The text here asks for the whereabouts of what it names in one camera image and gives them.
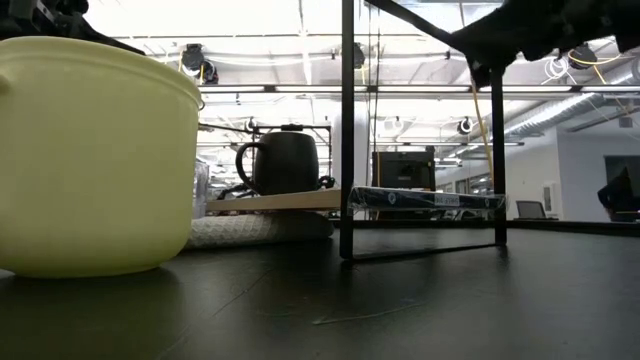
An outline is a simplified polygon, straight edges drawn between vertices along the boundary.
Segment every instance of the mug handle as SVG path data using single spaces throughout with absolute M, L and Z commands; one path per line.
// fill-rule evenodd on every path
M 240 146 L 240 148 L 236 152 L 236 170 L 238 170 L 238 175 L 240 176 L 240 179 L 242 179 L 242 182 L 247 185 L 249 189 L 260 194 L 260 191 L 258 191 L 256 184 L 247 177 L 247 174 L 244 172 L 244 168 L 242 167 L 242 158 L 244 157 L 244 153 L 251 147 L 257 148 L 258 150 L 262 151 L 265 151 L 267 149 L 266 145 L 262 143 L 246 143 Z
M 0 94 L 9 90 L 9 80 L 0 74 Z

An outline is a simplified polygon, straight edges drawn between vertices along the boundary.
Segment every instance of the white ceiling duct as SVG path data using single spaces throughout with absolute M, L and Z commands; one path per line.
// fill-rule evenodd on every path
M 611 85 L 640 85 L 640 58 L 636 58 L 609 71 L 604 78 Z M 600 79 L 588 85 L 601 85 Z M 590 112 L 607 103 L 604 94 L 585 93 L 564 101 L 548 102 L 515 117 L 506 126 L 505 134 L 525 137 Z

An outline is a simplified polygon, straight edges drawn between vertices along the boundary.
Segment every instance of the black mug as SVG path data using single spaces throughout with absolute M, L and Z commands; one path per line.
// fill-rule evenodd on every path
M 253 181 L 242 168 L 248 148 L 258 149 Z M 244 144 L 236 155 L 240 179 L 260 195 L 277 195 L 318 189 L 318 152 L 313 137 L 298 132 L 274 132 L 263 135 L 260 142 Z

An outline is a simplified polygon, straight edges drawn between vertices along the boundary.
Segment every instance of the bucket handle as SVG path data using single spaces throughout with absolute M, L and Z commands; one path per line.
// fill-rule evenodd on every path
M 0 74 L 0 94 L 9 90 L 9 80 Z

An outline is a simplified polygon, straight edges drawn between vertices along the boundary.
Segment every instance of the wooden board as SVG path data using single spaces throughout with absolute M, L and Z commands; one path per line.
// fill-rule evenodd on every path
M 209 201 L 208 211 L 334 210 L 340 209 L 340 189 Z

